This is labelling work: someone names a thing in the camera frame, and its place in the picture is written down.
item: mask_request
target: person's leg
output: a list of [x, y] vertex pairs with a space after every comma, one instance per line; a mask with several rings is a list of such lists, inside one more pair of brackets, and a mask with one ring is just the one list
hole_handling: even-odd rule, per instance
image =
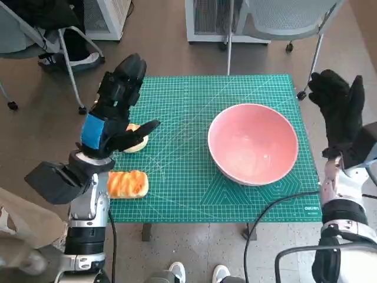
[[228, 267], [218, 265], [213, 271], [212, 283], [245, 283], [245, 280], [239, 277], [230, 276]]
[[186, 283], [186, 272], [181, 262], [174, 262], [169, 270], [155, 272], [145, 283]]
[[[68, 0], [68, 3], [74, 6], [72, 10], [80, 22], [80, 25], [77, 26], [77, 28], [85, 33], [84, 0]], [[87, 49], [87, 42], [77, 32], [66, 29], [64, 33], [64, 41], [67, 46], [70, 61], [80, 61], [89, 57], [90, 52]]]
[[58, 215], [0, 187], [0, 237], [17, 238], [34, 249], [61, 242], [67, 224]]
[[[67, 0], [73, 6], [73, 12], [76, 15], [79, 25], [76, 27], [85, 33], [85, 10], [84, 0]], [[64, 32], [64, 42], [67, 48], [67, 53], [70, 58], [70, 64], [74, 71], [86, 70], [96, 67], [100, 64], [101, 58], [98, 52], [90, 53], [87, 48], [87, 42], [77, 32], [66, 29]], [[42, 54], [39, 56], [39, 65], [46, 70], [53, 70], [56, 68], [57, 62], [64, 62], [61, 54]]]

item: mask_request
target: bread roll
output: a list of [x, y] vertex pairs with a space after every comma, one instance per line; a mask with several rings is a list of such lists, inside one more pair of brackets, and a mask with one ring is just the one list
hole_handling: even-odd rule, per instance
[[[136, 131], [140, 126], [139, 125], [136, 125], [136, 124], [129, 124], [128, 127], [127, 127], [127, 130], [132, 130], [132, 131]], [[126, 149], [124, 152], [127, 152], [127, 153], [135, 153], [135, 152], [138, 152], [139, 150], [142, 150], [143, 148], [145, 148], [145, 146], [147, 145], [147, 142], [148, 142], [148, 136], [145, 136], [143, 138], [143, 141], [133, 147], [130, 147], [129, 149]]]
[[144, 172], [109, 172], [107, 189], [110, 198], [142, 198], [149, 190], [148, 176]]

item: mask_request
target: speckled floor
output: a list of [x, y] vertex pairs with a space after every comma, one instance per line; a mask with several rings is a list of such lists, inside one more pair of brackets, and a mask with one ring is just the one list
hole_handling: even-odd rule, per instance
[[[128, 54], [139, 52], [148, 63], [148, 75], [212, 75], [226, 73], [226, 53], [216, 44], [188, 45], [183, 0], [134, 0], [135, 11], [127, 21], [119, 44], [100, 42], [107, 61], [96, 70], [77, 76], [81, 97], [86, 105], [94, 98], [104, 71], [114, 67]], [[357, 6], [358, 20], [363, 23], [363, 9]], [[363, 30], [364, 37], [368, 30]], [[366, 106], [364, 122], [376, 121], [376, 73], [348, 3], [341, 9], [323, 41], [318, 70], [332, 68], [347, 80], [364, 76]], [[375, 34], [369, 34], [376, 40]], [[297, 89], [306, 82], [315, 50], [316, 39], [295, 42], [295, 50], [287, 55], [286, 42], [273, 42], [268, 47], [234, 44], [232, 74], [289, 73]], [[369, 50], [373, 51], [369, 39]], [[79, 138], [83, 117], [67, 77], [45, 74], [36, 60], [0, 60], [0, 80], [20, 106], [18, 113], [0, 103], [0, 186], [43, 207], [56, 211], [62, 218], [66, 206], [52, 207], [43, 201], [25, 182], [24, 176], [41, 160], [64, 162]], [[326, 146], [323, 119], [309, 100], [301, 103], [303, 119], [310, 137], [318, 174], [323, 176], [325, 160], [321, 151]], [[368, 183], [366, 191], [377, 193]], [[367, 201], [368, 215], [377, 228], [376, 205]], [[319, 223], [263, 223], [258, 227], [258, 241], [250, 245], [250, 282], [274, 282], [273, 261], [276, 254], [290, 246], [316, 244]], [[118, 282], [143, 282], [153, 271], [168, 267], [172, 261], [182, 261], [187, 268], [187, 282], [210, 282], [217, 264], [226, 264], [233, 275], [243, 277], [244, 240], [236, 224], [161, 224], [155, 225], [154, 237], [141, 242], [140, 224], [119, 224]], [[111, 265], [111, 231], [108, 230], [106, 250], [107, 270]], [[53, 264], [48, 272], [28, 282], [48, 282], [54, 279], [57, 252], [44, 250]], [[310, 274], [312, 254], [288, 256], [282, 262], [283, 282], [313, 282]], [[1, 281], [22, 282], [19, 272], [1, 272]]]

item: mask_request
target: person's foot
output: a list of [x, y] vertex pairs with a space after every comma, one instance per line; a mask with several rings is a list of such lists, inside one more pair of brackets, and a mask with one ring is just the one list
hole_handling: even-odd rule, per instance
[[87, 58], [79, 61], [70, 61], [73, 72], [94, 68], [101, 63], [101, 57], [98, 52], [90, 54]]
[[58, 62], [57, 55], [50, 55], [38, 60], [38, 65], [46, 72], [51, 72], [55, 70], [61, 70], [61, 63]]
[[182, 262], [173, 262], [169, 267], [169, 271], [179, 279], [180, 283], [186, 282], [186, 271], [184, 270]]
[[43, 255], [33, 250], [30, 252], [29, 257], [21, 263], [19, 269], [29, 275], [42, 274], [47, 268], [47, 261]]
[[212, 275], [212, 283], [220, 283], [225, 277], [230, 276], [230, 271], [225, 265], [218, 265], [215, 267]]
[[65, 250], [65, 239], [67, 238], [68, 233], [68, 224], [64, 222], [64, 225], [64, 230], [61, 236], [51, 243], [54, 248], [58, 249], [62, 253], [64, 253]]

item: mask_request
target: grid lines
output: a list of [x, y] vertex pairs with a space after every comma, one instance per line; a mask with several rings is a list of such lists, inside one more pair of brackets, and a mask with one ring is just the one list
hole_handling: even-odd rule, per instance
[[[259, 103], [282, 113], [299, 139], [299, 155], [282, 180], [259, 187], [224, 177], [211, 159], [207, 133], [216, 115], [235, 104]], [[289, 75], [147, 77], [131, 123], [160, 120], [136, 154], [116, 152], [114, 170], [141, 170], [150, 189], [142, 199], [111, 201], [116, 222], [253, 222], [283, 196], [313, 191], [318, 176]], [[268, 222], [320, 221], [318, 196], [281, 203]]]

